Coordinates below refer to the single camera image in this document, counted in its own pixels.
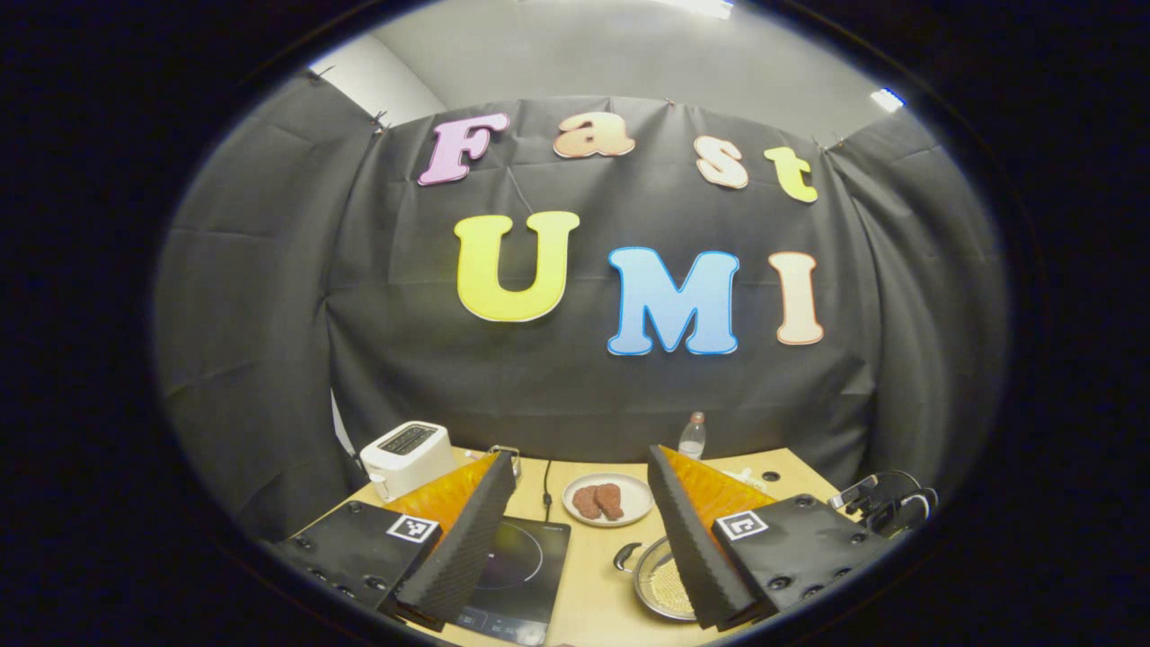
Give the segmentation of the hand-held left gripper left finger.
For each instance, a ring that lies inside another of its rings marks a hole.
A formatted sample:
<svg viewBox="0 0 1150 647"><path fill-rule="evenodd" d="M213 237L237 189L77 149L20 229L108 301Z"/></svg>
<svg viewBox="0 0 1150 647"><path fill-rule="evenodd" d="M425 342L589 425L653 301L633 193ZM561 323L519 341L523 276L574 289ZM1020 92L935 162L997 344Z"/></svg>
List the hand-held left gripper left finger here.
<svg viewBox="0 0 1150 647"><path fill-rule="evenodd" d="M480 581L518 487L515 462L493 449L389 504L342 503L270 550L369 613L440 630Z"/></svg>

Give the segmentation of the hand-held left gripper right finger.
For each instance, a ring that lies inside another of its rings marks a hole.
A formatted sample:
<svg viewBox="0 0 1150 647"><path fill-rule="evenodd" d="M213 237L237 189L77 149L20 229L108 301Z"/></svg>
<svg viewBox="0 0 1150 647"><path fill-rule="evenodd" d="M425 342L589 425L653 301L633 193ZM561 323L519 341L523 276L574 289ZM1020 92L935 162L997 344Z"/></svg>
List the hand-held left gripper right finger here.
<svg viewBox="0 0 1150 647"><path fill-rule="evenodd" d="M773 499L664 446L650 447L646 479L703 629L783 613L890 547L812 494Z"/></svg>

